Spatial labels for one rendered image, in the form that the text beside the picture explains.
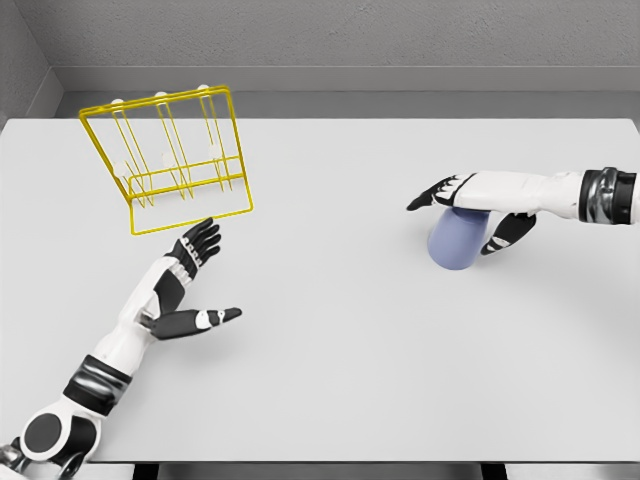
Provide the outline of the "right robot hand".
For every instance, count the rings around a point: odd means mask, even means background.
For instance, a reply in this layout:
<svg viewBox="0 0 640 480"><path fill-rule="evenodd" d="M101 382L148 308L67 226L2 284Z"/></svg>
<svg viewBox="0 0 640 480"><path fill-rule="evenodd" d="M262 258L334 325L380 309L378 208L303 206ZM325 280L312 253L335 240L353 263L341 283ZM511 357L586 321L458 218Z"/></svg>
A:
<svg viewBox="0 0 640 480"><path fill-rule="evenodd" d="M407 209L415 211L435 203L506 215L482 247L483 256L503 250L523 238L535 226L539 211L559 213L562 206L550 177L492 171L446 177L412 200Z"/></svg>

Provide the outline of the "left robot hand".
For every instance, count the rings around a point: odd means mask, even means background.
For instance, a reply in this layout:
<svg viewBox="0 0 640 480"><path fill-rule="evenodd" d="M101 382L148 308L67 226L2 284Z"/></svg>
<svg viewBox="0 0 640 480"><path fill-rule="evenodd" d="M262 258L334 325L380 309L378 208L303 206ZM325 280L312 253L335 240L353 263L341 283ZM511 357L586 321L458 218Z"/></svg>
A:
<svg viewBox="0 0 640 480"><path fill-rule="evenodd" d="M219 225L207 218L176 240L172 250L154 261L125 303L119 319L143 328L158 340L204 333L242 315L224 310L181 310L179 305L196 275L219 253Z"/></svg>

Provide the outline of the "blue cup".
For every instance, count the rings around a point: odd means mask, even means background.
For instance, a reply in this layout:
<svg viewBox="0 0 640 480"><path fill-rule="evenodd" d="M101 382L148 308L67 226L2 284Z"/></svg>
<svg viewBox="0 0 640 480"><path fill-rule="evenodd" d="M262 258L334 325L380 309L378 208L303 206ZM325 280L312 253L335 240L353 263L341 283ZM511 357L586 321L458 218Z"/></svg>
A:
<svg viewBox="0 0 640 480"><path fill-rule="evenodd" d="M446 209L428 239L431 259L448 270L470 267L484 244L489 216L483 210Z"/></svg>

